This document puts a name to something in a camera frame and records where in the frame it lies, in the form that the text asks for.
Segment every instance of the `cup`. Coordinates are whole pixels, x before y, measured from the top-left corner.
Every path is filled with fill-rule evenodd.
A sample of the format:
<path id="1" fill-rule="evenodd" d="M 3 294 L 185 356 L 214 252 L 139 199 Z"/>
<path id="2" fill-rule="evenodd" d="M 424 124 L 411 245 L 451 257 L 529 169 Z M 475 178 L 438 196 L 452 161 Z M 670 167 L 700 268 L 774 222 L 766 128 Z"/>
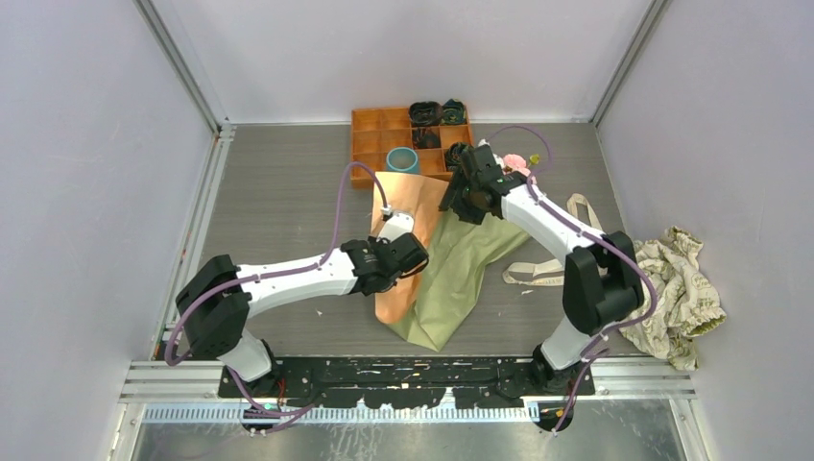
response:
<path id="1" fill-rule="evenodd" d="M 409 147 L 396 147 L 387 153 L 387 171 L 420 175 L 419 155 Z"/>

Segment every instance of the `orange cloth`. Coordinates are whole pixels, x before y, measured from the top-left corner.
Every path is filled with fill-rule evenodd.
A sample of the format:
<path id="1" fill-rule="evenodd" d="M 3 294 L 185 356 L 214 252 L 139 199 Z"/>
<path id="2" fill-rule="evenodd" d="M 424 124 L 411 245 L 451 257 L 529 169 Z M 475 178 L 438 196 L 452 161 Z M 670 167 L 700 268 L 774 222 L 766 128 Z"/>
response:
<path id="1" fill-rule="evenodd" d="M 416 223 L 413 234 L 424 248 L 428 248 L 433 231 L 441 218 L 438 205 L 448 182 L 434 180 L 419 175 L 405 173 L 376 172 L 387 195 L 388 205 L 393 210 L 405 211 L 413 215 Z M 373 213 L 371 228 L 374 230 L 381 222 L 381 197 L 378 189 L 373 188 Z M 410 310 L 416 301 L 421 284 L 421 274 L 401 279 L 390 291 L 376 293 L 376 318 L 383 324 L 394 324 Z"/>

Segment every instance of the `black metal plate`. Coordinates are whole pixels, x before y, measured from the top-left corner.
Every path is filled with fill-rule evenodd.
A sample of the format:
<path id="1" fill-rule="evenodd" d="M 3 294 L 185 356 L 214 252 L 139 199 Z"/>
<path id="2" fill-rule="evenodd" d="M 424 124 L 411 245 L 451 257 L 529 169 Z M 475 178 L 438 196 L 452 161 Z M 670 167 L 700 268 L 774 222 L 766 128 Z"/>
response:
<path id="1" fill-rule="evenodd" d="M 365 399 L 368 408 L 388 403 L 395 409 L 439 404 L 452 388 L 460 409 L 521 407 L 525 396 L 563 396 L 570 392 L 579 367 L 562 371 L 544 386 L 529 375 L 531 358 L 520 357 L 278 357 L 289 405 L 315 403 L 327 408 L 354 408 Z M 578 395 L 593 395 L 593 377 L 581 383 Z M 265 386 L 256 398 L 275 398 L 279 386 Z M 218 392 L 240 398 L 226 369 Z"/>

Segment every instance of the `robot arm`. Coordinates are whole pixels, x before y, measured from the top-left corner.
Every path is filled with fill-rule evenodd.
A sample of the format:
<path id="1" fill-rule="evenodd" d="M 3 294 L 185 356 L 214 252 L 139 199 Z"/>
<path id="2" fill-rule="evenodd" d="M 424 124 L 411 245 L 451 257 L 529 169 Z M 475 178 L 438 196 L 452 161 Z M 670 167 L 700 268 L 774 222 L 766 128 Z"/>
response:
<path id="1" fill-rule="evenodd" d="M 534 351 L 540 378 L 551 378 L 581 358 L 583 349 L 602 328 L 623 320 L 644 301 L 641 284 L 633 270 L 582 232 L 601 235 L 635 260 L 633 242 L 623 232 L 604 234 L 586 226 L 549 201 L 535 185 L 539 200 L 580 229 L 577 233 L 556 219 L 530 194 L 526 177 L 507 173 L 502 159 L 489 144 L 461 155 L 443 196 L 440 210 L 452 209 L 471 224 L 481 224 L 486 214 L 520 226 L 551 252 L 565 268 L 563 309 L 565 317 L 549 338 Z"/>
<path id="2" fill-rule="evenodd" d="M 187 320 L 184 330 L 196 358 L 221 360 L 246 382 L 268 374 L 275 366 L 266 344 L 245 329 L 246 321 L 279 305 L 361 292 L 368 296 L 392 288 L 398 279 L 420 272 L 428 254 L 412 234 L 413 217 L 395 212 L 376 236 L 350 240 L 319 265 L 323 255 L 269 265 L 232 264 L 228 255 L 210 259 L 176 299 L 183 314 L 191 302 L 230 279 L 244 283 L 213 296 Z M 319 265 L 307 272 L 299 268 Z M 261 278 L 263 274 L 279 277 Z"/>

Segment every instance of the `olive green fabric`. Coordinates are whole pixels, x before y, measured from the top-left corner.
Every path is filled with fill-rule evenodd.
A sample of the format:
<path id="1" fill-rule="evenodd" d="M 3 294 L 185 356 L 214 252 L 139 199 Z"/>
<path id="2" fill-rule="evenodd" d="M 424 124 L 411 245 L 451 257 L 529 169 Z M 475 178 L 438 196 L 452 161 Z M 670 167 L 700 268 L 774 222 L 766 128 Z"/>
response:
<path id="1" fill-rule="evenodd" d="M 484 270 L 529 238 L 518 226 L 488 215 L 480 226 L 443 214 L 427 251 L 416 302 L 393 331 L 439 352 L 478 302 Z"/>

